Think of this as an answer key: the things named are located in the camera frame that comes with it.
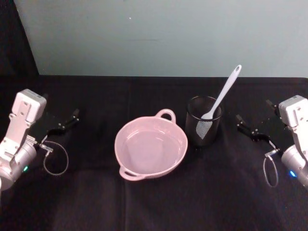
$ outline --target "table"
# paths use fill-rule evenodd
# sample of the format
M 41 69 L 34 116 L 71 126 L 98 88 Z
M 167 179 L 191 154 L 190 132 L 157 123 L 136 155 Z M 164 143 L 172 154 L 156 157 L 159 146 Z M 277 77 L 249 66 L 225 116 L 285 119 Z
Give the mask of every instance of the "table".
M 262 170 L 265 143 L 236 129 L 235 115 L 257 123 L 272 111 L 265 100 L 308 97 L 308 79 L 244 78 L 223 101 L 224 115 L 215 143 L 189 146 L 183 162 L 154 180 L 129 182 L 118 173 L 114 139 L 140 116 L 169 108 L 184 128 L 186 103 L 196 95 L 217 97 L 225 78 L 71 77 L 0 78 L 0 135 L 4 137 L 13 100 L 30 88 L 48 93 L 48 110 L 67 116 L 80 108 L 80 124 L 60 138 L 69 170 L 52 177 L 38 153 L 29 171 L 2 192 L 1 230 L 306 230 L 308 193 L 288 175 L 278 157 L 277 188 Z

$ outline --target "black mesh cup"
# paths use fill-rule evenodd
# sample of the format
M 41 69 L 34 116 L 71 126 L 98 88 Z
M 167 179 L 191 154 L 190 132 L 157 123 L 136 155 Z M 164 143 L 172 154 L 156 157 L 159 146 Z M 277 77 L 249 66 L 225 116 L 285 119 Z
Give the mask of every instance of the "black mesh cup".
M 194 146 L 207 146 L 215 140 L 219 121 L 222 116 L 221 106 L 219 105 L 217 107 L 213 119 L 201 119 L 205 113 L 212 109 L 215 101 L 216 99 L 209 96 L 196 96 L 187 103 L 185 133 L 188 141 Z

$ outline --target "bowl handle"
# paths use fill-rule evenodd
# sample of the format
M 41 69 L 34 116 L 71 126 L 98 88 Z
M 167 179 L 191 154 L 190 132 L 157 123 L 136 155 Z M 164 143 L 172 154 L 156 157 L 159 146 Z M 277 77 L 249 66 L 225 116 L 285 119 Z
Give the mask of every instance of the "bowl handle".
M 126 180 L 137 181 L 137 180 L 145 179 L 144 175 L 139 175 L 139 174 L 136 174 L 136 173 L 132 173 L 131 171 L 126 169 L 124 166 L 120 167 L 119 172 L 120 172 L 121 177 L 123 177 Z
M 160 110 L 155 116 L 157 117 L 161 117 L 163 114 L 168 114 L 171 116 L 171 122 L 172 123 L 176 123 L 176 117 L 173 111 L 171 111 L 170 109 L 163 109 Z

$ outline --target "light blue wall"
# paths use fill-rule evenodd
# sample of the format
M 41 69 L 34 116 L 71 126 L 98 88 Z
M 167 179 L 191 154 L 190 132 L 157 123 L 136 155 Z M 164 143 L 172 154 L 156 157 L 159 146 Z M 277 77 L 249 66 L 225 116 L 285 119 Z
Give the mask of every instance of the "light blue wall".
M 44 75 L 308 77 L 307 0 L 15 0 Z

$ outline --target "pink bowl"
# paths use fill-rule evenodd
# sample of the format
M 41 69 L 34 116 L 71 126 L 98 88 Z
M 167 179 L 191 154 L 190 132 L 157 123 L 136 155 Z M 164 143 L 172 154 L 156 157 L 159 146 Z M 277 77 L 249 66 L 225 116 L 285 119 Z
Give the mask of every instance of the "pink bowl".
M 171 120 L 162 118 L 163 114 Z M 133 181 L 161 177 L 180 164 L 187 146 L 187 137 L 169 109 L 130 121 L 115 138 L 120 175 Z

